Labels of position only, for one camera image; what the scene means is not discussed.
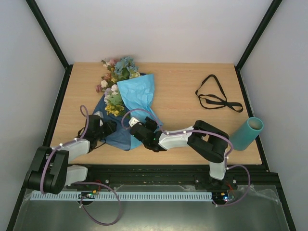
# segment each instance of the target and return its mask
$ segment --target teal vase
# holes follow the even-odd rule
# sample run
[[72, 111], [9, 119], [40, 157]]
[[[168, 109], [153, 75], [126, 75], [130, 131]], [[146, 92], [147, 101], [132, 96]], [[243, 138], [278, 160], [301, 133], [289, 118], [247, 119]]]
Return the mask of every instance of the teal vase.
[[235, 150], [245, 150], [263, 130], [263, 122], [259, 118], [250, 117], [229, 138]]

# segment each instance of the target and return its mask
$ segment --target black strap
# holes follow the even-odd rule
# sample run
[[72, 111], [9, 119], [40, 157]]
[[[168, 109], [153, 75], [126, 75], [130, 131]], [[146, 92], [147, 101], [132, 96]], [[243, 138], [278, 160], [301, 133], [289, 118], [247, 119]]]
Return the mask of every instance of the black strap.
[[[213, 77], [217, 83], [217, 85], [219, 86], [219, 89], [222, 93], [222, 95], [225, 97], [225, 100], [221, 99], [220, 97], [216, 96], [216, 95], [212, 95], [212, 94], [208, 94], [208, 95], [198, 95], [198, 91], [199, 89], [205, 84], [205, 82], [209, 79]], [[199, 101], [200, 101], [200, 104], [202, 107], [204, 107], [205, 109], [219, 109], [219, 108], [223, 108], [225, 106], [231, 108], [232, 110], [236, 111], [236, 112], [242, 112], [243, 111], [243, 105], [241, 103], [238, 103], [238, 102], [228, 102], [227, 101], [227, 97], [226, 97], [226, 94], [225, 92], [223, 91], [222, 89], [222, 86], [220, 84], [220, 82], [218, 81], [216, 75], [209, 75], [208, 77], [205, 78], [205, 80], [202, 81], [201, 83], [201, 86], [198, 88], [198, 90], [196, 90], [196, 96], [198, 96], [199, 98]], [[210, 100], [210, 99], [207, 99], [206, 97], [211, 97], [211, 98], [215, 98], [215, 99], [218, 99], [219, 101], [213, 101], [213, 100]], [[213, 105], [221, 105], [221, 106], [218, 106], [218, 107], [205, 107], [202, 102], [201, 102], [201, 99], [204, 99], [206, 101], [206, 103], [208, 104], [213, 104]]]

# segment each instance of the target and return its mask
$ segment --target wooden table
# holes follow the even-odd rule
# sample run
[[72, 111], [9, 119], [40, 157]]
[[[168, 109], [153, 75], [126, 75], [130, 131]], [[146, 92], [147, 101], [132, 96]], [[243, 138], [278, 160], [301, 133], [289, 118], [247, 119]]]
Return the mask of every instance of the wooden table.
[[[139, 71], [153, 73], [155, 94], [152, 109], [164, 123], [164, 129], [177, 130], [187, 128], [196, 120], [203, 120], [220, 130], [232, 134], [248, 119], [244, 99], [237, 75], [232, 64], [167, 64], [140, 63]], [[92, 113], [102, 93], [96, 93], [96, 85], [101, 76], [107, 73], [102, 63], [75, 63], [64, 101], [59, 114], [51, 145], [72, 140], [77, 131], [85, 124], [85, 118], [79, 112], [79, 106], [87, 106]], [[240, 102], [244, 111], [237, 113], [228, 107], [207, 110], [201, 107], [195, 91], [210, 74], [215, 74], [230, 102]], [[221, 98], [214, 79], [210, 79], [199, 91], [203, 94], [215, 94]], [[229, 164], [261, 164], [260, 155], [254, 141], [245, 151], [233, 151]], [[140, 146], [131, 151], [122, 151], [104, 145], [89, 154], [72, 161], [75, 164], [123, 164], [123, 165], [207, 165], [208, 161], [190, 147], [175, 148], [166, 152], [154, 153]]]

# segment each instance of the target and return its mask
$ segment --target artificial flower bouquet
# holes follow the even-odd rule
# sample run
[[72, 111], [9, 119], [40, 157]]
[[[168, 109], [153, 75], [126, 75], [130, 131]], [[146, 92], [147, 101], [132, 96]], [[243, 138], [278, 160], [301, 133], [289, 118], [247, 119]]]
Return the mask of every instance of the artificial flower bouquet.
[[[154, 114], [150, 108], [154, 97], [154, 75], [140, 74], [133, 58], [126, 56], [121, 59], [102, 60], [108, 73], [102, 76], [101, 83], [96, 86], [103, 96], [94, 109], [94, 114], [102, 113], [105, 120], [117, 123], [116, 132], [107, 136], [107, 144], [128, 151], [138, 147], [141, 142], [131, 136], [129, 130], [121, 124], [123, 115], [136, 108], [145, 109]], [[149, 116], [143, 111], [133, 111], [130, 117], [144, 122]], [[124, 126], [129, 127], [129, 117], [124, 118]]]
[[109, 62], [105, 60], [102, 62], [110, 73], [102, 76], [101, 84], [96, 86], [96, 91], [98, 93], [104, 92], [107, 114], [123, 116], [126, 110], [117, 82], [139, 77], [138, 67], [135, 65], [134, 59], [129, 56], [120, 60], [111, 59]]

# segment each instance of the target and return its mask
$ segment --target white wall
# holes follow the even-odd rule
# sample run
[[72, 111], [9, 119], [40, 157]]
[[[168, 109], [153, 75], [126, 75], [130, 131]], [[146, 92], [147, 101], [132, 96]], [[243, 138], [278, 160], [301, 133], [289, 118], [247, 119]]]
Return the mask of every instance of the white wall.
[[0, 230], [42, 145], [64, 69], [24, 0], [0, 1]]
[[37, 0], [69, 63], [237, 63], [271, 0]]
[[284, 0], [242, 71], [270, 170], [278, 172], [293, 220], [307, 230], [308, 1]]

